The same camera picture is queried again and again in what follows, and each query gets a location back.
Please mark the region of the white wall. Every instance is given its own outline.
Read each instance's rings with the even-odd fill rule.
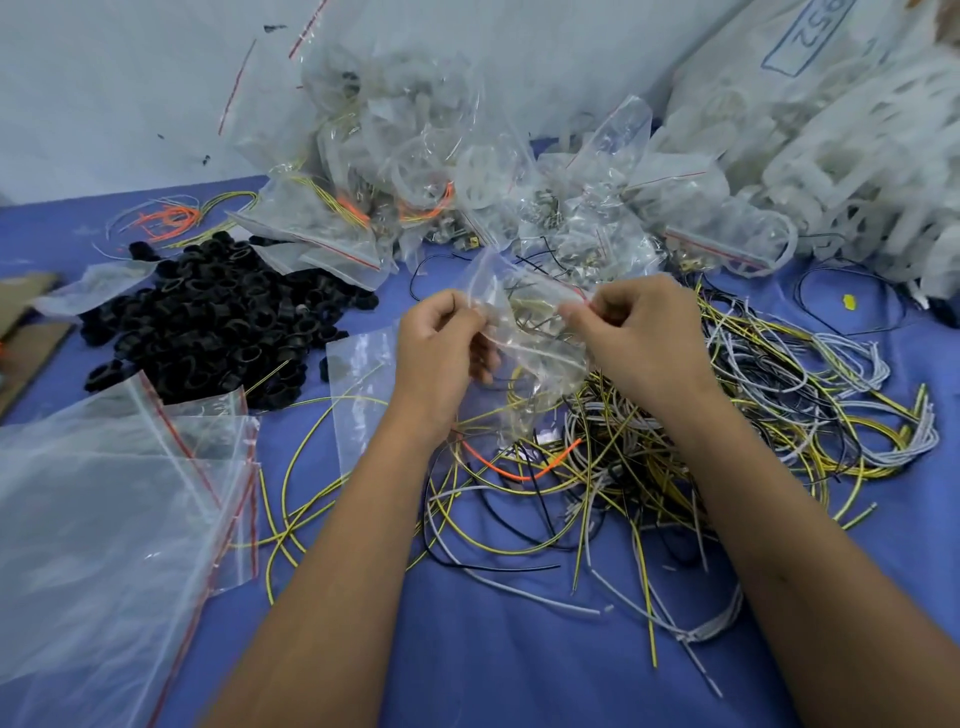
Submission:
[[[292,47],[318,0],[5,0],[0,201],[14,204],[240,177],[217,135],[254,38]],[[354,50],[423,42],[505,80],[532,135],[669,73],[743,0],[325,0],[315,30]],[[267,36],[264,25],[286,25]]]

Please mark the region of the table surface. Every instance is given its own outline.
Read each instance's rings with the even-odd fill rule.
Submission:
[[[262,178],[164,190],[201,200],[231,189],[256,189]],[[120,210],[161,191],[135,192],[0,209],[0,277],[50,270],[77,279],[84,267],[102,262],[91,242],[103,241],[104,224]],[[447,287],[466,265],[435,258],[416,280],[426,295]],[[803,266],[793,264],[773,279],[723,277],[723,285],[749,295],[761,311],[817,328],[792,299],[793,280]],[[351,311],[341,324],[351,333],[382,328],[412,303],[409,275],[391,277],[378,291],[372,312]],[[842,304],[852,293],[855,311]],[[841,330],[890,324],[897,303],[877,281],[823,273],[804,285],[808,304]],[[912,403],[920,382],[929,384],[937,408],[941,445],[896,477],[871,483],[859,501],[878,503],[876,512],[852,536],[926,610],[960,640],[960,333],[911,311],[907,325],[877,334],[893,368],[886,392]],[[86,372],[108,358],[108,350],[88,348],[74,332],[6,420],[23,423],[49,415],[84,396]],[[304,397],[327,395],[314,352]],[[276,503],[283,473],[322,404],[268,414],[263,419],[258,457]],[[299,505],[339,473],[333,422],[312,438],[293,472],[290,499]],[[502,538],[465,500],[462,518],[488,538]],[[523,519],[526,505],[505,504]],[[316,530],[305,534],[311,543]],[[626,531],[605,527],[594,542],[594,563],[627,596],[640,600],[636,568]],[[680,543],[676,548],[689,546]],[[680,624],[699,624],[722,609],[734,584],[719,548],[708,553],[713,568],[671,571],[671,557],[659,539],[644,542],[651,579]],[[609,593],[593,579],[581,579],[570,594],[572,555],[550,554],[561,570],[502,577],[538,594],[603,609]],[[276,583],[289,579],[285,565]],[[196,636],[157,722],[158,728],[194,724],[266,615],[261,577],[204,607]],[[715,697],[680,646],[662,633],[660,667],[650,661],[646,624],[616,606],[601,619],[580,619],[531,601],[504,595],[456,570],[424,561],[409,572],[396,626],[390,676],[381,724],[417,728],[498,726],[793,726],[798,721],[774,661],[749,610],[736,626],[697,653],[724,692]]]

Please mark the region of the person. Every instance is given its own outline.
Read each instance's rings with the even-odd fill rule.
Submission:
[[[560,313],[680,450],[804,725],[960,726],[960,648],[733,407],[694,294],[657,275]],[[455,291],[403,317],[383,420],[204,728],[376,725],[428,459],[499,363],[485,324]]]

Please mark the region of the pile of white plastic parts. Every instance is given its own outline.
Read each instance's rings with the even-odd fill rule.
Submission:
[[[536,161],[464,59],[308,40],[299,64],[254,58],[241,77],[228,133],[271,179],[237,222],[290,241],[281,272],[367,288],[415,270],[426,239],[535,255],[584,288],[655,270],[665,245],[744,276],[839,255],[946,298],[960,57],[935,42],[937,8],[756,0],[678,70],[652,140],[629,96]]]
[[[142,374],[0,429],[4,725],[151,723],[206,599],[256,574],[257,430],[242,390],[164,406]]]

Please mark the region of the person's right hand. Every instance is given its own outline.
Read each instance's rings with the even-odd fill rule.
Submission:
[[[603,285],[589,305],[558,312],[621,394],[658,420],[720,392],[696,295],[665,274]]]

